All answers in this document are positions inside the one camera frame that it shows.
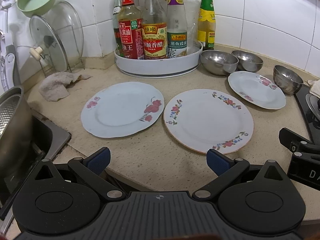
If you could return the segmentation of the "white plate colourful floral rim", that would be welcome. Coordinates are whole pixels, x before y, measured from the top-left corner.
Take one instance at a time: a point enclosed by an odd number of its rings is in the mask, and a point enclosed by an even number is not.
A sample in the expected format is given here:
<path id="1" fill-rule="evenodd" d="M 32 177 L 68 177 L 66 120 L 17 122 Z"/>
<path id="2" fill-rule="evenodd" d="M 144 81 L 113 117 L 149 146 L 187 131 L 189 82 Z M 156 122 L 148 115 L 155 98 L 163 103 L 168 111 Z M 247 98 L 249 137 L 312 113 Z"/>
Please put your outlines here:
<path id="1" fill-rule="evenodd" d="M 173 97 L 163 120 L 170 135 L 181 145 L 206 154 L 211 148 L 230 154 L 251 139 L 254 121 L 247 107 L 229 94 L 212 89 L 193 89 Z"/>

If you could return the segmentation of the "steel bowl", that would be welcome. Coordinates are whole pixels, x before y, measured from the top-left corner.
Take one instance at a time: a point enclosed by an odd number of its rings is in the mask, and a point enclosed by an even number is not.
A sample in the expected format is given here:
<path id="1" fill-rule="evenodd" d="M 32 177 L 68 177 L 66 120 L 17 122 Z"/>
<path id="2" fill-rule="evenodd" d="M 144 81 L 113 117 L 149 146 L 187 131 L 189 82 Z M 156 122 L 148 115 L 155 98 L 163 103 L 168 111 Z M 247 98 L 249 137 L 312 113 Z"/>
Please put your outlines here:
<path id="1" fill-rule="evenodd" d="M 274 66 L 273 80 L 286 95 L 296 94 L 304 85 L 304 81 L 298 74 L 281 65 Z"/>
<path id="2" fill-rule="evenodd" d="M 208 72 L 217 76 L 232 74 L 239 63 L 234 55 L 219 50 L 203 51 L 200 54 L 200 61 Z"/>
<path id="3" fill-rule="evenodd" d="M 242 50 L 232 51 L 238 60 L 238 70 L 247 71 L 247 72 L 258 72 L 263 67 L 263 60 L 253 53 L 249 53 Z"/>

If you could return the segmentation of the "white plate red flowers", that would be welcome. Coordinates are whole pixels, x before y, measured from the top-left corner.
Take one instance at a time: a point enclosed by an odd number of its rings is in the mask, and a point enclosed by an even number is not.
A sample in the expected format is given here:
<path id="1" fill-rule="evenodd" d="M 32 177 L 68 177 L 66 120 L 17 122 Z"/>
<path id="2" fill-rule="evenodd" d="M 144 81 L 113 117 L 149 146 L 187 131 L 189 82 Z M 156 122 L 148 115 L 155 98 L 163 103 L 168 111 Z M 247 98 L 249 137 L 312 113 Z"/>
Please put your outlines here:
<path id="1" fill-rule="evenodd" d="M 83 128 L 99 138 L 121 138 L 152 126 L 164 110 L 162 93 L 150 84 L 124 82 L 92 96 L 81 112 Z"/>

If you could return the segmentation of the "small white floral plate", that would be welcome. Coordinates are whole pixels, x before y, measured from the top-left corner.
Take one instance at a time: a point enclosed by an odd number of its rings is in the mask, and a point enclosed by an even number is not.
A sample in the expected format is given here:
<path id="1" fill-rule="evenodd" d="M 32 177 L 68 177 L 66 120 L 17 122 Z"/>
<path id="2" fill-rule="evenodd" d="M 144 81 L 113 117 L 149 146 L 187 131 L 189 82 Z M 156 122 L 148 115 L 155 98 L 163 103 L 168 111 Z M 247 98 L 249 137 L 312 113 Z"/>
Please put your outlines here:
<path id="1" fill-rule="evenodd" d="M 282 90 L 270 79 L 252 72 L 233 72 L 228 77 L 231 89 L 246 101 L 268 110 L 286 106 Z"/>

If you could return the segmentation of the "black gas stove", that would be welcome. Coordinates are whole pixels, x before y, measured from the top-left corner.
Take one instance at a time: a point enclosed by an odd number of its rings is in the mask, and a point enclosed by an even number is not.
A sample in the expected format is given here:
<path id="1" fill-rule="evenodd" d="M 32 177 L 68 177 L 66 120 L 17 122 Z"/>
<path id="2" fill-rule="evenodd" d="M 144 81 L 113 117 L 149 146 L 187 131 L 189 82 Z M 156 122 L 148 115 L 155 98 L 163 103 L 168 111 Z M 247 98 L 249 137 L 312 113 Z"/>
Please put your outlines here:
<path id="1" fill-rule="evenodd" d="M 314 144 L 319 145 L 319 120 L 312 113 L 305 98 L 305 96 L 309 93 L 309 90 L 310 88 L 307 85 L 303 85 L 303 87 L 294 95 L 294 97 L 302 113 L 310 140 Z"/>

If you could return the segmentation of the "stainless steel sink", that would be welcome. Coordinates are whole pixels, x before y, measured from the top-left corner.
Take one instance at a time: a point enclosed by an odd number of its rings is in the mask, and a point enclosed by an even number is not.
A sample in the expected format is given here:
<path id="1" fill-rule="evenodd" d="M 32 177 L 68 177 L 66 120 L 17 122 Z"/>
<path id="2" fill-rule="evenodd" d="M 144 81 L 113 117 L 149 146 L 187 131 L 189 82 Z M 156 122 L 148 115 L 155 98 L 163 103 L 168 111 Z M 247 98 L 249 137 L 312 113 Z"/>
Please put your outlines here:
<path id="1" fill-rule="evenodd" d="M 8 216 L 16 194 L 37 163 L 44 158 L 54 159 L 71 139 L 71 133 L 41 113 L 35 110 L 32 113 L 33 129 L 27 155 L 18 170 L 1 178 L 1 222 Z"/>

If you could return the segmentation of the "white cloth by stove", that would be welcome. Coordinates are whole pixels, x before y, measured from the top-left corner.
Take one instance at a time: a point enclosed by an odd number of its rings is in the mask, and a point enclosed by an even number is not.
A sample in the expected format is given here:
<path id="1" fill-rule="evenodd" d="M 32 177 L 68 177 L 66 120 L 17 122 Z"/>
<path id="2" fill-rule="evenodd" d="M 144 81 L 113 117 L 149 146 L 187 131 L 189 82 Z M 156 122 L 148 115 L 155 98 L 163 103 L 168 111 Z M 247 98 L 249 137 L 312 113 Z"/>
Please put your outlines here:
<path id="1" fill-rule="evenodd" d="M 310 93 L 314 96 L 320 97 L 320 80 L 308 80 L 307 84 L 310 87 Z"/>

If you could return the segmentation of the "beige dish cloth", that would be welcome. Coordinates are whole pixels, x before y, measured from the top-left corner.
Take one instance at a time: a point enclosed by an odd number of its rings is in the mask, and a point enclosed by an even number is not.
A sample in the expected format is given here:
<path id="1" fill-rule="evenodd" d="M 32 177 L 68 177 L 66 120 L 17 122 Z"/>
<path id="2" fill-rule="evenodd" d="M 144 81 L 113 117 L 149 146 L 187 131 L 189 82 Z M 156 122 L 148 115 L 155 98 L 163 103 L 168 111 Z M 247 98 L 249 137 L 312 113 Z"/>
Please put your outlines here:
<path id="1" fill-rule="evenodd" d="M 80 80 L 87 80 L 87 74 L 59 72 L 45 78 L 39 86 L 39 93 L 46 101 L 59 101 L 70 95 L 67 86 Z"/>

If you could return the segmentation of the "white rotating condiment rack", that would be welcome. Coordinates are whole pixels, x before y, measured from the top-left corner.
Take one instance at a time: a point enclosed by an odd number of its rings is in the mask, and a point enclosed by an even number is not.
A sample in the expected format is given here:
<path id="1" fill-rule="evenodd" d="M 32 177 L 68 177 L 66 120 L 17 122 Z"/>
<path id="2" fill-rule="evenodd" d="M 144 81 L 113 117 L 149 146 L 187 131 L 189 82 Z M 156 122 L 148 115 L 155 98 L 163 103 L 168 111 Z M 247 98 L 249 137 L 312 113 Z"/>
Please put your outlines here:
<path id="1" fill-rule="evenodd" d="M 167 7 L 163 9 L 165 11 L 167 20 Z M 199 57 L 200 53 L 203 51 L 203 46 L 200 44 L 200 42 L 198 43 L 198 49 L 189 55 L 186 54 L 185 56 L 176 58 L 167 57 L 165 59 L 158 60 L 147 60 L 145 59 L 145 56 L 142 60 L 128 59 L 119 56 L 118 51 L 116 50 L 114 52 L 116 57 L 116 65 L 126 74 L 135 76 L 166 77 L 184 74 L 197 68 L 199 64 Z"/>

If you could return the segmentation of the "white utensil hanging left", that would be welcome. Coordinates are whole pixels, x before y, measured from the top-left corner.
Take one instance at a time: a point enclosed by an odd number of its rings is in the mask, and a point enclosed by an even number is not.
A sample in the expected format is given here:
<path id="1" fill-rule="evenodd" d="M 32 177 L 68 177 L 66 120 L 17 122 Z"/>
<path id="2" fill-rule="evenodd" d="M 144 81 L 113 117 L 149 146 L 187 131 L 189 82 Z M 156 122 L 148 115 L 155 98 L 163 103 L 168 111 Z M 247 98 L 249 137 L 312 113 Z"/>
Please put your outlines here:
<path id="1" fill-rule="evenodd" d="M 1 31 L 1 85 L 5 92 L 21 85 L 12 35 L 3 31 Z"/>

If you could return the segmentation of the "glass pot lid with knob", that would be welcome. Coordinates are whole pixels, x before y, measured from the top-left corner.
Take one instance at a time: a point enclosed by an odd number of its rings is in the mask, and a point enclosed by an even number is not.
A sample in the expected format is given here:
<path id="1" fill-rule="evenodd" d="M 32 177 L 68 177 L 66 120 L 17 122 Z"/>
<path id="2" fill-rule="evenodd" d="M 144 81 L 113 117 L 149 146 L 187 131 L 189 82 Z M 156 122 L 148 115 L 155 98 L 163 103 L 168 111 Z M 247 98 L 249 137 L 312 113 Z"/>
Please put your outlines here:
<path id="1" fill-rule="evenodd" d="M 42 16 L 34 15 L 30 18 L 29 30 L 36 48 L 42 49 L 41 52 L 35 49 L 40 57 L 50 60 L 56 72 L 66 72 L 69 66 L 66 51 L 53 27 Z"/>

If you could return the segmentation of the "purple label fish sauce bottle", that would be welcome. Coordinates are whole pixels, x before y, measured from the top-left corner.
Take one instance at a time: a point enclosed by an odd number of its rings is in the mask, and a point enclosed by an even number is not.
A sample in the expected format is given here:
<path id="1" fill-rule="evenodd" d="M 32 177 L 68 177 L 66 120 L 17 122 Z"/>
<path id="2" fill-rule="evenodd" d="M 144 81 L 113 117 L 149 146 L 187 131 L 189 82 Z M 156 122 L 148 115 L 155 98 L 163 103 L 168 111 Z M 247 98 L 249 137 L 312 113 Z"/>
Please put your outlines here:
<path id="1" fill-rule="evenodd" d="M 168 57 L 187 54 L 187 18 L 183 0 L 168 0 L 167 6 Z"/>

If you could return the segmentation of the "yellow label vinegar bottle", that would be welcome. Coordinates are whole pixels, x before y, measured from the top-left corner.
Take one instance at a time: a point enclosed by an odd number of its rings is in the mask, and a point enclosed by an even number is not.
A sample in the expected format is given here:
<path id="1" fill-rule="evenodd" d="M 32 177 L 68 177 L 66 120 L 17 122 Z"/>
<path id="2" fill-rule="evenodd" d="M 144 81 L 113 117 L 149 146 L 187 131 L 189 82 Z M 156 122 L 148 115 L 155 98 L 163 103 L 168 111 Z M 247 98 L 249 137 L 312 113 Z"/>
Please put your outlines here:
<path id="1" fill-rule="evenodd" d="M 166 14 L 159 0 L 144 0 L 142 34 L 145 59 L 168 57 Z"/>

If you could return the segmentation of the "large glass lid behind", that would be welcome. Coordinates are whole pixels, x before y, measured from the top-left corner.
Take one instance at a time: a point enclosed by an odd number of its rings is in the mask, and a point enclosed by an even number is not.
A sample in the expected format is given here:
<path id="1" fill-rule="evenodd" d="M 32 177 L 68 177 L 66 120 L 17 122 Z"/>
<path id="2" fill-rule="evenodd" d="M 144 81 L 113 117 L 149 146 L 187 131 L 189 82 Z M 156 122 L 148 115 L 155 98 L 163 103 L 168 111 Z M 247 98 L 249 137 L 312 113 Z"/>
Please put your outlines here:
<path id="1" fill-rule="evenodd" d="M 82 62 L 84 50 L 84 33 L 77 11 L 71 3 L 58 1 L 44 18 L 59 37 L 69 66 L 75 68 Z"/>

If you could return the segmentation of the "green label bottle behind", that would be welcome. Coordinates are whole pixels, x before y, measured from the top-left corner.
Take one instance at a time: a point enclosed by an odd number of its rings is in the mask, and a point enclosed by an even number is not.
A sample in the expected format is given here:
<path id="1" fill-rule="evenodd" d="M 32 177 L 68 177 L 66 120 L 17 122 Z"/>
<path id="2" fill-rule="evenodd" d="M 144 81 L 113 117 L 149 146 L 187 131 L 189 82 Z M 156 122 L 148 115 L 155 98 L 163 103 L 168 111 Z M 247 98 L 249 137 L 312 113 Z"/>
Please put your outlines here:
<path id="1" fill-rule="evenodd" d="M 114 30 L 114 36 L 116 40 L 117 45 L 117 51 L 118 55 L 123 57 L 123 48 L 120 38 L 120 30 L 119 30 L 119 21 L 118 21 L 118 14 L 121 11 L 121 0 L 114 0 L 114 7 L 113 7 L 113 30 Z"/>

